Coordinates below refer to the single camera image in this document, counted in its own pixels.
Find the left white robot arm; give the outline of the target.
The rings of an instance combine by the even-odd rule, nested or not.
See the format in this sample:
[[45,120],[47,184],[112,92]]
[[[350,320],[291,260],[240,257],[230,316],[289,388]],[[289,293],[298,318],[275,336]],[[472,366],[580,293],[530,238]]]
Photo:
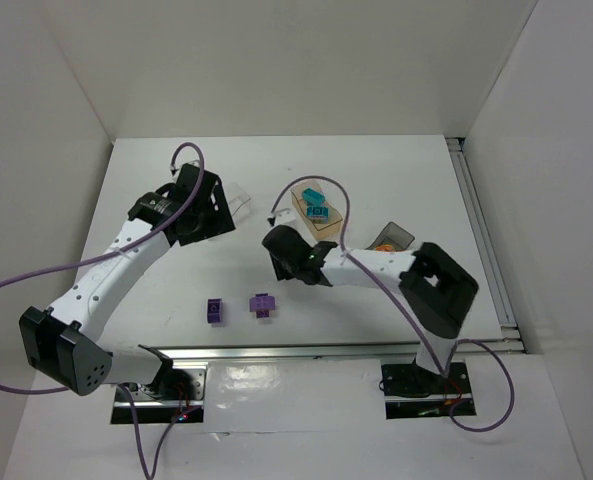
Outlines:
[[46,309],[19,320],[29,364],[80,396],[102,384],[134,383],[162,396],[186,375],[158,350],[98,345],[110,317],[149,267],[172,246],[185,246],[235,228],[221,179],[195,165],[175,181],[140,197],[115,236],[107,259],[92,266]]

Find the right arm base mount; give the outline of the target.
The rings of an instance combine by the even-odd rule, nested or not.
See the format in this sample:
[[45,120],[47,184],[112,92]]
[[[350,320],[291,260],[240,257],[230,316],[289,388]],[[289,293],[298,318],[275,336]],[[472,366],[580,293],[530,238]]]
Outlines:
[[464,362],[453,362],[446,379],[409,363],[382,364],[381,373],[387,420],[448,417],[452,407],[455,416],[476,415]]

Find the curved teal lego brick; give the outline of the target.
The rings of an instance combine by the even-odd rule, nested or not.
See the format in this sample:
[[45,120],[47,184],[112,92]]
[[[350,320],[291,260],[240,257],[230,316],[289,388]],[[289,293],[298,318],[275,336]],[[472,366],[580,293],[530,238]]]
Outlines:
[[325,203],[326,199],[325,196],[312,188],[306,188],[301,192],[302,199],[308,204],[312,206],[321,206]]

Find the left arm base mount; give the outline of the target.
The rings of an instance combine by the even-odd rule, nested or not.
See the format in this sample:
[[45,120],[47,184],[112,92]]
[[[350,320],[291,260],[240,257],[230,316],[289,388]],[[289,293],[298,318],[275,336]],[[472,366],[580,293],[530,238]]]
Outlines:
[[156,392],[137,383],[126,385],[139,424],[168,424],[177,415],[180,424],[201,424],[204,421],[207,365],[180,364],[174,371],[171,382],[162,391]]

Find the long teal lego brick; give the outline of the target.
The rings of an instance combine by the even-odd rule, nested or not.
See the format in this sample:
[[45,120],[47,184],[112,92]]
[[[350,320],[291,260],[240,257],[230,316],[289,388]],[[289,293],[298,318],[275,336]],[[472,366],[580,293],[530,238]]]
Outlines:
[[327,223],[329,216],[329,209],[326,206],[308,205],[306,208],[306,217],[313,223]]

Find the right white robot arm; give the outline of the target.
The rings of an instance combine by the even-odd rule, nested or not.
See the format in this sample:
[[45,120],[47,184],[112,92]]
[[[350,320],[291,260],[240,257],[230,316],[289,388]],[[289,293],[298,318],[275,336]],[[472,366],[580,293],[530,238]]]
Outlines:
[[310,245],[287,225],[273,227],[262,245],[279,280],[381,290],[418,335],[416,365],[447,375],[479,286],[438,245],[426,242],[403,252],[346,249],[330,241]]

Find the dark purple lego brick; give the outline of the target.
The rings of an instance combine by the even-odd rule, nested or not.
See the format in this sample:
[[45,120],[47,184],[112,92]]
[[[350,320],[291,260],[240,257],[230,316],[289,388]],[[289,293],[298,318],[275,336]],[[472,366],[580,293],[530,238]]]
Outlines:
[[207,300],[206,319],[209,325],[221,324],[223,322],[223,301],[221,298]]

